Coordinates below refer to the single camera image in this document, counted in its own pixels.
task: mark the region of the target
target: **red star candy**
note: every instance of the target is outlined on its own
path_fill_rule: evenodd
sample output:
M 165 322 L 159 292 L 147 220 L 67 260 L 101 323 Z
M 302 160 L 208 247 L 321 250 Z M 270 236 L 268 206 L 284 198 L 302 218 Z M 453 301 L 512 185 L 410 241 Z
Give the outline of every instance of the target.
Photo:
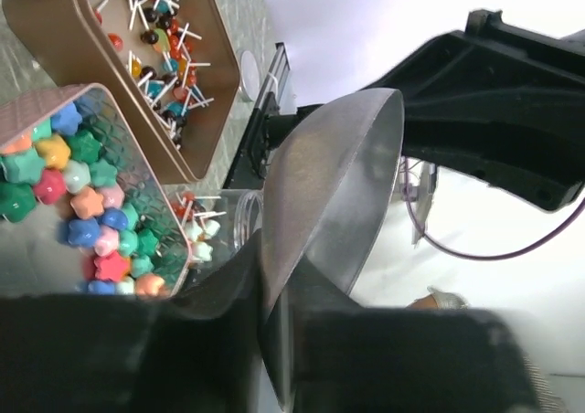
M 128 272 L 128 262 L 117 251 L 98 257 L 93 263 L 96 267 L 95 279 L 100 281 L 119 282 Z

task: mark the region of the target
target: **metal tin lid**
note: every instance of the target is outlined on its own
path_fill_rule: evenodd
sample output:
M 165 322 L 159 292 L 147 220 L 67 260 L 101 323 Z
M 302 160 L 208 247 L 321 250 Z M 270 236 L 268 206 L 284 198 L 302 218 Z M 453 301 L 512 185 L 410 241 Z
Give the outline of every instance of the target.
M 260 70 L 254 54 L 249 50 L 240 51 L 239 55 L 239 72 L 241 80 L 239 82 L 239 92 L 246 102 L 254 102 L 260 94 Z

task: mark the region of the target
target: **white wall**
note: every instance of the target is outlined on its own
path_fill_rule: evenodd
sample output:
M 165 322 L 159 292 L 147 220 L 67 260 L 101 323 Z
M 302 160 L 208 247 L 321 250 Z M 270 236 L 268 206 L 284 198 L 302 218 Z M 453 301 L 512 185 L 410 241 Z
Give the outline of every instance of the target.
M 574 206 L 545 214 L 509 194 L 441 170 L 429 233 L 473 254 L 520 249 L 548 233 Z M 404 306 L 426 287 L 461 293 L 471 305 L 500 312 L 549 373 L 585 375 L 585 218 L 544 247 L 498 262 L 456 259 L 426 241 L 410 245 L 403 203 L 391 204 L 353 296 L 368 304 Z
M 562 37 L 585 27 L 584 0 L 266 0 L 286 44 L 299 106 L 329 102 L 393 68 L 427 39 L 463 29 L 476 8 Z
M 585 410 L 585 378 L 574 376 L 549 376 L 554 393 L 561 397 L 572 413 Z

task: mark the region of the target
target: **clear plastic container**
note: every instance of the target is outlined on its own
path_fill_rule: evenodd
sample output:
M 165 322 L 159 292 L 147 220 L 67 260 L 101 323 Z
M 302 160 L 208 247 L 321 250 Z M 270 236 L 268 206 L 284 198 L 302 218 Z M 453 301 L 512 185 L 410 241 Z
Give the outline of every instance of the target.
M 262 227 L 262 191 L 201 192 L 197 185 L 166 185 L 164 190 L 191 242 L 190 269 L 196 274 L 187 282 L 223 266 Z

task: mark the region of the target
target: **green star candy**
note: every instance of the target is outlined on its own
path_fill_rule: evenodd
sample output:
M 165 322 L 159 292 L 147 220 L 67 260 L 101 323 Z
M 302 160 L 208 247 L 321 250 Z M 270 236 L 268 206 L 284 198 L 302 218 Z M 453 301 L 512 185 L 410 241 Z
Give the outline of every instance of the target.
M 133 278 L 140 278 L 146 273 L 150 273 L 154 268 L 153 262 L 147 256 L 139 256 L 132 259 L 132 269 L 130 274 Z
M 89 130 L 80 130 L 65 140 L 71 150 L 71 159 L 86 164 L 95 164 L 100 159 L 101 143 Z
M 138 249 L 136 253 L 139 256 L 153 256 L 158 247 L 158 238 L 150 228 L 145 228 L 138 232 Z
M 22 153 L 5 155 L 2 165 L 7 182 L 36 185 L 45 169 L 45 159 L 38 155 L 35 148 L 29 148 Z
M 29 185 L 0 183 L 0 215 L 11 223 L 19 223 L 37 206 Z
M 140 219 L 140 217 L 138 217 L 138 212 L 136 212 L 134 206 L 132 206 L 131 203 L 126 202 L 123 204 L 120 210 L 128 218 L 128 229 L 134 230 L 136 228 L 136 224 L 138 224 L 138 220 Z
M 130 256 L 138 248 L 138 235 L 133 230 L 122 230 L 120 232 L 120 245 L 118 252 L 124 256 Z
M 90 165 L 91 184 L 95 187 L 114 186 L 118 169 L 103 159 Z
M 36 127 L 33 127 L 33 131 L 30 134 L 30 139 L 33 142 L 40 141 L 41 139 L 48 139 L 53 135 L 53 129 L 51 128 L 51 118 L 43 121 Z

